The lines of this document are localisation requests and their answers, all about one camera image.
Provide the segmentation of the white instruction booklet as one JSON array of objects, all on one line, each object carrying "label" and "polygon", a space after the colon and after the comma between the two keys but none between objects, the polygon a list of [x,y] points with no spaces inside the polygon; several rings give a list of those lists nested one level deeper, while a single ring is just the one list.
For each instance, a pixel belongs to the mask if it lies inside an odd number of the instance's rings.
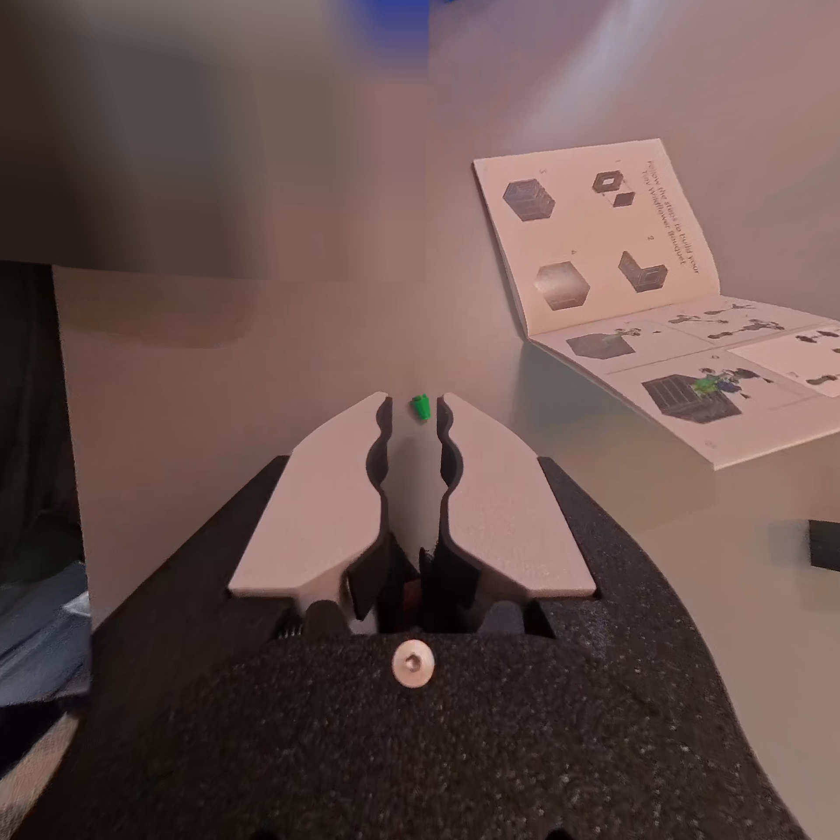
[{"label": "white instruction booklet", "polygon": [[721,293],[661,140],[473,168],[531,344],[714,469],[838,434],[838,321]]}]

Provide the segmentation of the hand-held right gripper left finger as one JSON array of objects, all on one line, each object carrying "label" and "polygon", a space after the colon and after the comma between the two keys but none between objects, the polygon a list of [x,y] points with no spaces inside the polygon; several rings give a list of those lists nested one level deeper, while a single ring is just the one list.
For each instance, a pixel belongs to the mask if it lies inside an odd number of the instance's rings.
[{"label": "hand-held right gripper left finger", "polygon": [[230,578],[236,597],[279,597],[304,613],[320,601],[347,617],[375,608],[390,566],[382,491],[392,398],[375,392],[292,450]]}]

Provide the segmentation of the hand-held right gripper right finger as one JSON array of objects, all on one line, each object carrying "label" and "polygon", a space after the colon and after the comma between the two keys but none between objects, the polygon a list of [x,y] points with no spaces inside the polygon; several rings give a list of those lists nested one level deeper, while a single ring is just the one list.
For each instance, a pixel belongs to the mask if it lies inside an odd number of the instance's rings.
[{"label": "hand-held right gripper right finger", "polygon": [[465,617],[499,602],[590,599],[596,583],[536,453],[452,392],[437,399],[442,445],[434,576]]}]

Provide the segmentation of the grey desk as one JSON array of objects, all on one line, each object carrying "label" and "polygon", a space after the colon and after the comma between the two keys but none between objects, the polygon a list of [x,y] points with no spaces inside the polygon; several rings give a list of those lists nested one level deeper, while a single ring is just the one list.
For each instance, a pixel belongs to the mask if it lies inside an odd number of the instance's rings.
[{"label": "grey desk", "polygon": [[424,280],[56,279],[94,616],[274,455],[371,392],[454,392],[642,546],[811,838],[838,838],[838,435],[718,471],[522,341],[472,162],[660,138],[737,298],[838,318],[838,2],[434,4]]}]

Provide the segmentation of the black square frame brick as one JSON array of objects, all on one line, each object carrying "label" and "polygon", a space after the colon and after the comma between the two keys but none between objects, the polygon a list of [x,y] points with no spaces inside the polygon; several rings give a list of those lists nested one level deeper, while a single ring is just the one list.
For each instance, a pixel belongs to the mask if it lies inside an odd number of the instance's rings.
[{"label": "black square frame brick", "polygon": [[834,521],[808,521],[808,549],[811,566],[828,571],[840,571],[840,525]]}]

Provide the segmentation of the person's dark clothing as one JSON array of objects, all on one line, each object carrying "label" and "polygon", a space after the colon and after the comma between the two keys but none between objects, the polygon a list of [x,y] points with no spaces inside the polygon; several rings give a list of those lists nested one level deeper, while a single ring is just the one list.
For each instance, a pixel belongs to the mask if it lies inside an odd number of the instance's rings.
[{"label": "person's dark clothing", "polygon": [[91,609],[53,269],[1,264],[1,746],[87,692]]}]

